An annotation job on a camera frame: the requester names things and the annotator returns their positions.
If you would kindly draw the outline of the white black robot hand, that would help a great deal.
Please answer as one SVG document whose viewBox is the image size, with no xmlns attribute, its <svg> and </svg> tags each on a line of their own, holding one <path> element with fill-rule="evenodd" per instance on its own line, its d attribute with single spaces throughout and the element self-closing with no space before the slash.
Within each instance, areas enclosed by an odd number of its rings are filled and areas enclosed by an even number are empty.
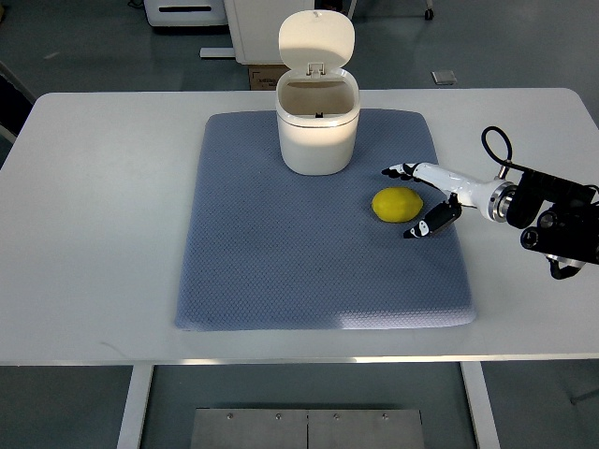
<svg viewBox="0 0 599 449">
<path fill-rule="evenodd" d="M 504 223 L 509 202 L 516 192 L 516 185 L 511 181 L 501 178 L 479 181 L 430 163 L 402 163 L 384 168 L 382 174 L 391 179 L 424 182 L 446 195 L 445 201 L 403 233 L 405 239 L 425 238 L 441 232 L 461 216 L 463 207 L 477 209 L 487 220 Z"/>
</svg>

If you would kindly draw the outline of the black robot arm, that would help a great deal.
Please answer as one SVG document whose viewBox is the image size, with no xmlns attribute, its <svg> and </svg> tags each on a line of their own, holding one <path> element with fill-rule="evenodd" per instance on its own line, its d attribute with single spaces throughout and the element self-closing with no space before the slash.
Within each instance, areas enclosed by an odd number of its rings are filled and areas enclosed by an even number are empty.
<svg viewBox="0 0 599 449">
<path fill-rule="evenodd" d="M 497 126 L 485 128 L 482 146 L 500 165 L 498 179 L 509 170 L 521 172 L 489 202 L 490 216 L 522 231 L 522 248 L 542 254 L 550 275 L 565 280 L 586 264 L 598 263 L 598 187 L 558 178 L 512 162 L 512 145 Z"/>
</svg>

